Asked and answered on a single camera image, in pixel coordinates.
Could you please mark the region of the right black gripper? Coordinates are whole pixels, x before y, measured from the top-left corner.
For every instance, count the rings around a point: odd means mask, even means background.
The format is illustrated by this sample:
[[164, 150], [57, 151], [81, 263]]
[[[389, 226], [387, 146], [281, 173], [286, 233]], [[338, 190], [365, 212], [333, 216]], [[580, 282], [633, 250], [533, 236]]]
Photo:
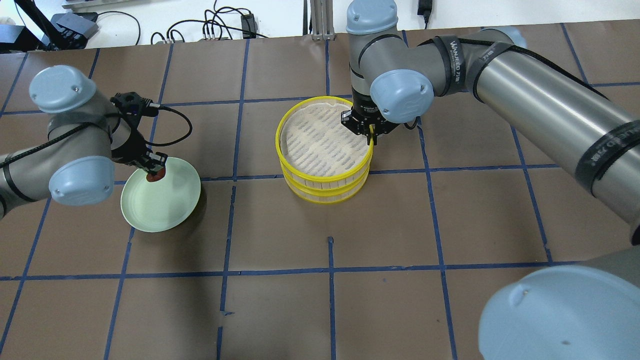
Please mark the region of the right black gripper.
[[341, 112], [341, 125], [355, 135], [367, 137], [368, 146], [377, 146], [378, 137], [387, 135], [399, 124], [388, 121], [372, 100], [353, 100], [350, 110]]

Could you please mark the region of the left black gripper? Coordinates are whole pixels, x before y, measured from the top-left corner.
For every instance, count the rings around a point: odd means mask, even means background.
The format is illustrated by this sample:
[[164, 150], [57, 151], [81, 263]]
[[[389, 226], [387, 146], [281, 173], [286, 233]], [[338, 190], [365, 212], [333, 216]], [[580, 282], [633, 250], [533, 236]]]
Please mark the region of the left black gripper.
[[166, 153], [154, 153], [146, 139], [136, 129], [131, 129], [126, 140], [112, 148], [112, 161], [117, 164], [135, 167], [152, 176], [164, 173], [169, 156]]

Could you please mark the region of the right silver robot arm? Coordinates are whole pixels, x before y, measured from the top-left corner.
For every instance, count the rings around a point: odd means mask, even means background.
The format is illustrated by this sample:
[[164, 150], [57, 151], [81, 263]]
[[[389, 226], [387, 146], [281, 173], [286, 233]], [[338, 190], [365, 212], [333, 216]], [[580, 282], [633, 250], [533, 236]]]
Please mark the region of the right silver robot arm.
[[537, 53], [518, 29], [441, 35], [410, 48], [393, 0], [346, 11], [350, 131], [377, 136], [417, 120], [436, 97], [468, 91], [630, 226], [631, 248], [539, 269], [487, 301], [485, 360], [639, 358], [639, 119]]

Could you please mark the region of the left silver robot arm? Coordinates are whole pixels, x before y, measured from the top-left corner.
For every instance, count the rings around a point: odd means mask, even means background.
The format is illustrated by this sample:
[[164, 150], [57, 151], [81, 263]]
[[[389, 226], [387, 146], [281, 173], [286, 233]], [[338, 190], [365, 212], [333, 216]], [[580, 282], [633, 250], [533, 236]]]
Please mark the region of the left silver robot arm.
[[1, 157], [1, 216], [51, 198], [69, 207], [102, 203], [112, 196], [115, 165], [161, 173], [164, 153], [153, 153], [139, 132], [142, 117], [162, 106], [136, 92], [103, 95], [96, 83], [68, 64], [43, 69], [29, 96], [48, 114], [44, 144]]

